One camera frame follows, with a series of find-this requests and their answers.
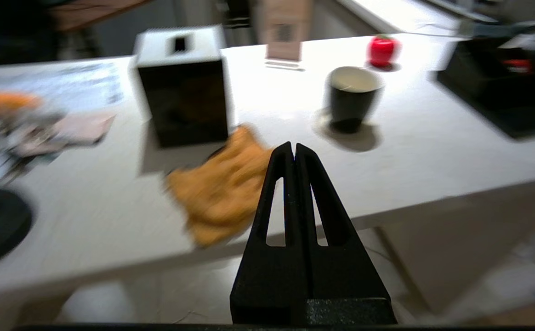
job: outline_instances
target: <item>qr code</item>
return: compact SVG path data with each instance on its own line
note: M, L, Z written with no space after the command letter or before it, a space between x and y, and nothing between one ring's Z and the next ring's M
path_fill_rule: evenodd
M291 24L276 24L276 41L290 42L292 40Z

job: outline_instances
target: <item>paper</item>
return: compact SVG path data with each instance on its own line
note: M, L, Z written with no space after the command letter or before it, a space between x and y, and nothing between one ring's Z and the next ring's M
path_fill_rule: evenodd
M21 124L9 135L12 152L34 157L62 151L68 145L96 144L110 129L114 114L69 114L53 125Z
M32 73L0 75L0 91L30 92L82 113L123 101L114 63L78 64L65 69L44 68Z

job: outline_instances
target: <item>person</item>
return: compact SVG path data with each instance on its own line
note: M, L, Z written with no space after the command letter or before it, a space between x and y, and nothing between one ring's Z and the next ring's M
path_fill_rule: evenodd
M38 0L0 0L0 64L57 59L55 21Z

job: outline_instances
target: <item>red pepper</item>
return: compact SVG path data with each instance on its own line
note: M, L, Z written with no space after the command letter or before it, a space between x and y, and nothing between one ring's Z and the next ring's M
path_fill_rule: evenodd
M386 35L377 35L369 46L370 63L374 67L385 68L390 65L390 59L398 48L398 42Z

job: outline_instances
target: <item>orange cloth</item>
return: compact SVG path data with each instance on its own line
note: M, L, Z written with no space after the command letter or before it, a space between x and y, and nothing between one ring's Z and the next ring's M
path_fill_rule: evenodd
M191 170L175 170L167 186L188 212L188 229L208 246L243 231L253 219L272 149L264 149L246 126L225 148Z

